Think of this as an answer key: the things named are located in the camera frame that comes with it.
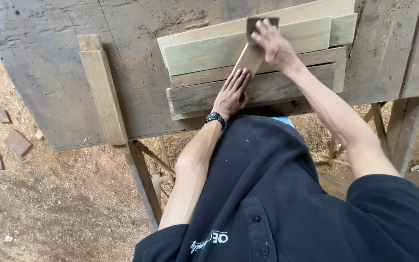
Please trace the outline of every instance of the dirt floor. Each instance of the dirt floor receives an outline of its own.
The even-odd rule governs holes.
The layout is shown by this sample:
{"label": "dirt floor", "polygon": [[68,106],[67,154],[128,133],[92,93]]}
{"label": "dirt floor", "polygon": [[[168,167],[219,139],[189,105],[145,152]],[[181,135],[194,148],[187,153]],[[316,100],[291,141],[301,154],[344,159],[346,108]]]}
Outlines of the dirt floor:
{"label": "dirt floor", "polygon": [[[369,105],[355,107],[364,115]],[[383,108],[385,122],[391,103]],[[0,261],[131,261],[134,246],[149,234],[137,189],[125,159],[113,155],[108,146],[53,152],[35,138],[36,123],[18,98],[0,63],[0,109],[6,109],[12,124],[0,123]],[[315,114],[293,116],[294,126],[312,151],[327,154],[329,131]],[[9,150],[3,140],[18,129],[33,147],[22,157]],[[165,136],[171,166],[194,132]],[[157,138],[142,141],[161,156]],[[151,172],[164,170],[146,157]],[[419,164],[419,138],[412,164]],[[347,187],[352,175],[342,165],[325,171]],[[406,176],[419,187],[419,172]],[[321,177],[327,192],[345,195]],[[170,184],[161,186],[163,206]],[[4,241],[9,235],[13,241]]]}

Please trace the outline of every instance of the sanding block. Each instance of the sanding block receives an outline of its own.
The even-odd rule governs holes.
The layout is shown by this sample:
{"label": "sanding block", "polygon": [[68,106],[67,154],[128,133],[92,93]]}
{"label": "sanding block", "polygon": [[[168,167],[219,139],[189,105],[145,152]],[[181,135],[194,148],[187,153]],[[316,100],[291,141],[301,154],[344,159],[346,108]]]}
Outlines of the sanding block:
{"label": "sanding block", "polygon": [[258,29],[255,26],[258,20],[263,21],[264,19],[268,18],[271,22],[271,25],[276,26],[279,28],[279,18],[278,17],[249,17],[247,18],[247,42],[249,45],[256,45],[255,41],[251,38],[251,33],[257,32]]}

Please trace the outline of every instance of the man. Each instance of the man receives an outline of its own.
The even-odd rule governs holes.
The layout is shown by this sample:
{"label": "man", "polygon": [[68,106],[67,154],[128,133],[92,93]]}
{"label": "man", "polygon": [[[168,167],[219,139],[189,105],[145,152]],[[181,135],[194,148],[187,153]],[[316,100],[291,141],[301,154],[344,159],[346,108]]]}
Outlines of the man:
{"label": "man", "polygon": [[245,68],[216,98],[221,117],[208,116],[183,149],[160,230],[137,244],[134,260],[419,261],[419,189],[399,177],[369,126],[308,71],[276,27],[268,20],[256,27],[252,38],[266,61],[294,81],[347,149],[355,179],[347,201],[321,188],[292,126],[236,116],[248,100]]}

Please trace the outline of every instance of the shirt sleeve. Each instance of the shirt sleeve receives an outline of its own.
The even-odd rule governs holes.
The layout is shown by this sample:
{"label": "shirt sleeve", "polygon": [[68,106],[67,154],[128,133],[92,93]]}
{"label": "shirt sleeve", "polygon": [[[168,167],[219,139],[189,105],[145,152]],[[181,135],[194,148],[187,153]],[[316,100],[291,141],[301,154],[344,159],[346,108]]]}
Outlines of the shirt sleeve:
{"label": "shirt sleeve", "polygon": [[145,237],[135,246],[134,262],[175,261],[189,225],[175,225]]}
{"label": "shirt sleeve", "polygon": [[419,261],[418,187],[396,176],[367,175],[350,185],[347,202],[367,214]]}

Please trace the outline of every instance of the wristwatch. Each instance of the wristwatch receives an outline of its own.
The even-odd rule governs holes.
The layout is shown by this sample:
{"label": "wristwatch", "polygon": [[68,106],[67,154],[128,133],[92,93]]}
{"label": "wristwatch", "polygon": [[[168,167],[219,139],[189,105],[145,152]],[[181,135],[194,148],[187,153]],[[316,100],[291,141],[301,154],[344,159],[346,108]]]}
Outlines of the wristwatch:
{"label": "wristwatch", "polygon": [[226,122],[224,121],[224,118],[219,113],[213,112],[205,117],[205,123],[213,121],[213,120],[219,121],[221,123],[221,126],[223,126],[221,128],[221,131],[224,130],[224,128],[226,127]]}

